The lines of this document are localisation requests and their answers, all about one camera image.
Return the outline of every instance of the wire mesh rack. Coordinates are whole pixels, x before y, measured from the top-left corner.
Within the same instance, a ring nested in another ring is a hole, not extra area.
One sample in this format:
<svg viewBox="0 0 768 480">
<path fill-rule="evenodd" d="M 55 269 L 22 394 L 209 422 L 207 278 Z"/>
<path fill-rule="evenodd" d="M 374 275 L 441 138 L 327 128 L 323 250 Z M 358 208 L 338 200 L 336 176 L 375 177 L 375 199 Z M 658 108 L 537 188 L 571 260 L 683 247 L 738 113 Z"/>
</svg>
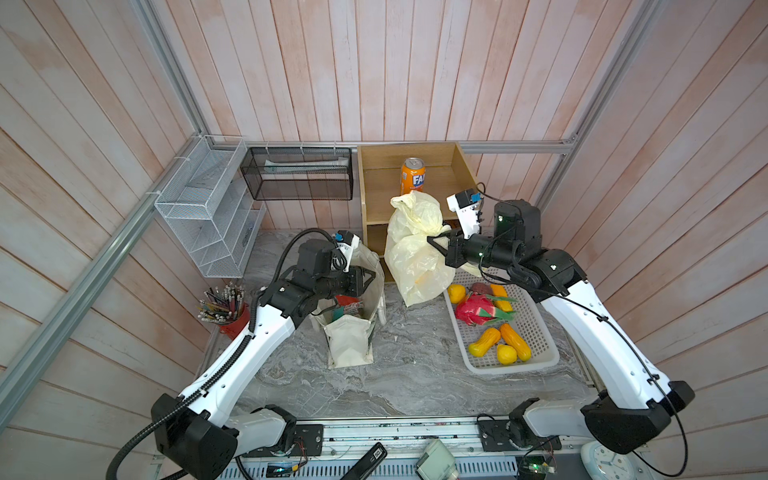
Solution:
<svg viewBox="0 0 768 480">
<path fill-rule="evenodd" d="M 235 138 L 237 146 L 213 148 L 219 139 L 232 141 Z M 246 150 L 241 137 L 200 137 L 161 191 L 155 207 L 164 218 L 212 220 Z"/>
<path fill-rule="evenodd" d="M 352 149 L 251 147 L 241 167 L 255 200 L 352 200 Z"/>
<path fill-rule="evenodd" d="M 155 205 L 204 276 L 241 278 L 266 205 L 251 210 L 245 179 L 232 181 L 247 150 L 242 138 L 217 146 L 217 137 L 231 141 L 200 137 Z"/>
</svg>

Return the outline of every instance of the wooden wall panel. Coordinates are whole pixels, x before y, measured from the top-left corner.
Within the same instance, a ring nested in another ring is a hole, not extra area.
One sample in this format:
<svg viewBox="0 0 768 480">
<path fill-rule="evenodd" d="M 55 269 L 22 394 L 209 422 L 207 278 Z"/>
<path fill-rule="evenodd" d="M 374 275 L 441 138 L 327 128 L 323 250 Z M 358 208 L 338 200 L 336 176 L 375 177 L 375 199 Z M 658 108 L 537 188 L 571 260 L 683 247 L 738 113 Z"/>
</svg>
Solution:
<svg viewBox="0 0 768 480">
<path fill-rule="evenodd" d="M 542 213 L 545 244 L 696 391 L 685 478 L 768 472 L 739 440 L 768 440 L 766 27 L 765 2 L 668 4 Z M 677 424 L 651 446 L 679 469 Z"/>
<path fill-rule="evenodd" d="M 154 55 L 125 0 L 0 5 L 0 371 L 193 133 Z M 215 284 L 153 222 L 0 435 L 3 472 L 103 476 L 193 379 L 209 337 L 196 298 Z M 143 442 L 121 477 L 154 452 Z"/>
<path fill-rule="evenodd" d="M 173 48 L 184 50 L 181 67 L 198 103 L 215 117 L 220 133 L 267 141 L 566 137 L 641 4 L 253 0 L 246 15 L 246 0 L 194 0 L 194 8 L 191 1 L 153 0 Z M 695 29 L 712 1 L 686 25 Z M 217 20 L 222 10 L 226 22 Z M 257 87 L 255 79 L 264 75 L 268 84 Z M 250 111 L 250 105 L 259 127 L 249 131 L 242 121 L 233 122 L 232 112 L 244 106 Z M 473 167 L 489 194 L 531 198 L 558 159 L 483 155 Z M 270 201 L 267 207 L 274 212 L 263 228 L 359 222 L 356 208 L 339 201 Z"/>
</svg>

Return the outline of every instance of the fanta can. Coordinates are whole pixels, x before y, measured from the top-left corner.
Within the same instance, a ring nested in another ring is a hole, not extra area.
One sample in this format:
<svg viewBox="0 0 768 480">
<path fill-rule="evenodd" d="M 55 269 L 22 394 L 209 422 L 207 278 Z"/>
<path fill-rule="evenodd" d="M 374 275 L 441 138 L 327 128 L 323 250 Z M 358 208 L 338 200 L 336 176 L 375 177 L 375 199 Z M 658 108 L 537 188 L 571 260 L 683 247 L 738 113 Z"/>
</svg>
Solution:
<svg viewBox="0 0 768 480">
<path fill-rule="evenodd" d="M 421 158 L 406 158 L 402 164 L 402 175 L 400 175 L 400 194 L 405 195 L 411 190 L 422 191 L 424 187 L 424 160 Z"/>
</svg>

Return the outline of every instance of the white wire basket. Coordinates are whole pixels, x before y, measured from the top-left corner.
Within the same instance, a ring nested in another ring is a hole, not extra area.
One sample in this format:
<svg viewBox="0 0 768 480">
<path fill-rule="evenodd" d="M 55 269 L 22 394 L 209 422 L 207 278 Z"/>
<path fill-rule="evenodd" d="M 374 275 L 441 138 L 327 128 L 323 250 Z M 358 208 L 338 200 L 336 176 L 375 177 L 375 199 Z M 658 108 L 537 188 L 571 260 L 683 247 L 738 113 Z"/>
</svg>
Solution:
<svg viewBox="0 0 768 480">
<path fill-rule="evenodd" d="M 501 273 L 498 269 L 488 269 L 489 273 L 499 275 Z M 463 285 L 467 289 L 475 282 L 481 282 L 478 277 L 465 272 L 462 269 L 456 269 L 456 274 L 453 277 L 453 283 Z M 512 308 L 515 310 L 514 319 L 509 322 L 512 329 L 517 332 L 523 340 L 531 347 L 531 358 L 527 362 L 521 361 L 519 358 L 515 363 L 511 365 L 502 365 L 496 358 L 496 347 L 493 346 L 482 357 L 476 357 L 467 353 L 467 346 L 470 343 L 477 342 L 480 336 L 490 327 L 498 328 L 502 323 L 495 322 L 485 325 L 470 326 L 461 320 L 456 319 L 454 314 L 454 306 L 451 304 L 451 300 L 448 297 L 448 291 L 443 292 L 445 302 L 448 304 L 448 311 L 451 315 L 451 321 L 453 322 L 453 329 L 456 333 L 456 339 L 461 346 L 462 358 L 464 364 L 467 366 L 470 372 L 477 373 L 479 375 L 501 375 L 509 373 L 521 373 L 532 372 L 534 370 L 541 370 L 549 366 L 553 366 L 560 361 L 560 352 L 552 339 L 552 335 L 549 333 L 549 329 L 544 323 L 544 319 L 541 318 L 541 314 L 536 308 L 536 304 L 528 292 L 516 285 L 507 285 L 504 287 L 507 290 L 507 295 L 516 300 L 512 302 Z"/>
<path fill-rule="evenodd" d="M 213 149 L 210 142 L 220 139 L 237 139 L 237 146 L 228 144 Z M 212 220 L 245 153 L 245 142 L 241 137 L 200 137 L 161 191 L 155 207 L 164 218 Z"/>
<path fill-rule="evenodd" d="M 200 137 L 155 202 L 204 276 L 243 276 L 266 213 L 266 205 L 251 210 L 244 178 L 232 181 L 245 153 L 241 137 Z"/>
</svg>

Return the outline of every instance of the wooden shelf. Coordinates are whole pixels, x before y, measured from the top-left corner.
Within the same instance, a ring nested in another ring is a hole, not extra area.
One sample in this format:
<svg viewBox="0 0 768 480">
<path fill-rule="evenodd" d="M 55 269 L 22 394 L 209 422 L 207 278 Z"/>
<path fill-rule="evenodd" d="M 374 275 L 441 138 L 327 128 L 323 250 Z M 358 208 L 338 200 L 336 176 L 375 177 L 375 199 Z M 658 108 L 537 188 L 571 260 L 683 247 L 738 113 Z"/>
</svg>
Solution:
<svg viewBox="0 0 768 480">
<path fill-rule="evenodd" d="M 386 262 L 384 259 L 381 259 L 382 268 L 384 269 L 384 283 L 394 283 L 395 279 L 392 278 L 392 272 L 389 271 L 389 268 L 386 266 Z"/>
<path fill-rule="evenodd" d="M 455 142 L 360 147 L 357 161 L 363 243 L 379 255 L 384 254 L 386 225 L 395 212 L 389 201 L 400 195 L 400 169 L 408 157 L 424 160 L 424 193 L 440 202 L 443 220 L 458 218 L 448 209 L 445 199 L 468 188 L 475 188 L 477 184 L 475 176 L 467 167 L 464 152 Z"/>
<path fill-rule="evenodd" d="M 371 249 L 371 251 L 376 252 L 379 257 L 384 257 L 384 249 L 386 248 L 386 228 L 387 225 L 368 226 L 367 247 Z"/>
</svg>

